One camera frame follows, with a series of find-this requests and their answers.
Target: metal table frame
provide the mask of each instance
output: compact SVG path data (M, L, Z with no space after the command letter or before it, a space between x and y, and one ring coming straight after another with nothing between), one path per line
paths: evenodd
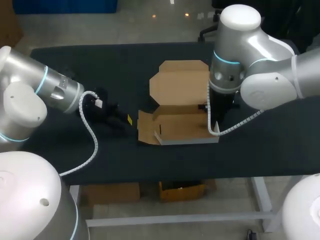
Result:
M254 194L259 206L259 211L219 214L163 215L88 219L86 220L86 223L89 228L94 228L141 224L166 224L261 219L264 232L272 233L275 232L282 223L282 206L288 192L302 178L302 175L292 176L289 182L287 183L286 187L284 188L283 192L281 193L276 206L272 206L264 178L251 177ZM80 202L81 186L70 186L70 193L78 205Z

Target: cardboard lid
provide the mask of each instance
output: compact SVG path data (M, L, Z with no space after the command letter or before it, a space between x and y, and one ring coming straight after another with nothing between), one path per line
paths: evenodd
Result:
M209 67L201 60L165 61L150 79L150 96L160 105L198 105L207 101Z

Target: chair leg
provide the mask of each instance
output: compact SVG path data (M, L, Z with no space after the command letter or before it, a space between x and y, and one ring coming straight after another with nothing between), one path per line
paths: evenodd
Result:
M218 25L213 25L213 26L210 26L206 29L203 29L199 34L198 42L199 43L205 42L204 34L216 31L217 29L218 29Z

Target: screw hole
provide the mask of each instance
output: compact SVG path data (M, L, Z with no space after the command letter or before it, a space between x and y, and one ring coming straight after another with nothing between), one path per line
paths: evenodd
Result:
M48 201L48 199L42 198L42 199L40 200L40 204L41 204L42 206L48 207L48 206L49 206L49 201Z

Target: cardboard box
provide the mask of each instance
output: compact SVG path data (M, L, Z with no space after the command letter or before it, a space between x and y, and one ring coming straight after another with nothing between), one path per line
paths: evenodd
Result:
M201 198L205 193L205 185L197 184L187 187L164 189L163 183L159 182L160 198L164 202L190 201Z
M153 114L139 111L138 140L153 145L218 143L208 131L209 67L200 60L165 61L150 79L150 96L160 105ZM219 131L216 123L215 132Z
M0 0L0 48L14 47L23 37L12 0Z
M86 185L81 187L81 204L85 206L110 203L131 203L140 199L139 183Z

